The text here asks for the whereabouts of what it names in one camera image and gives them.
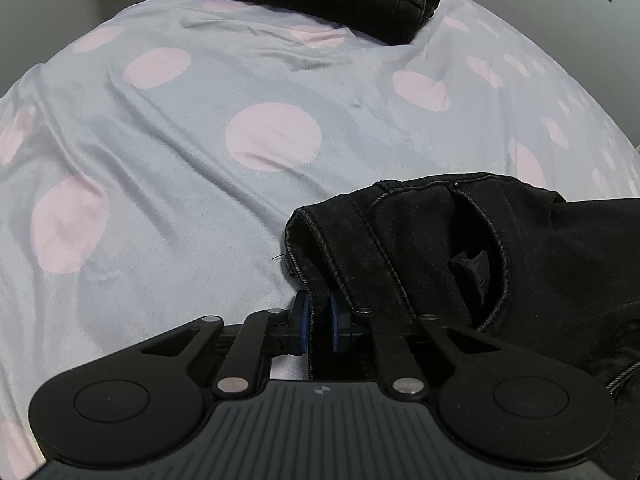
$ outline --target light blue bedsheet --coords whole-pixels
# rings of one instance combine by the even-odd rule
[[[27,408],[51,376],[199,316],[289,306],[273,258],[298,206],[471,171],[569,200],[640,187],[593,98],[468,0],[442,0],[405,46],[149,0],[35,66],[0,100],[0,477],[41,462]]]

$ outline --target bedsheet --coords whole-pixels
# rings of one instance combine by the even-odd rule
[[[0,99],[0,477],[42,462],[27,409],[53,375],[199,316],[288,306],[277,256],[298,206],[473,171],[568,200],[640,186],[597,102],[469,0],[401,46],[283,9],[149,0],[35,66]]]

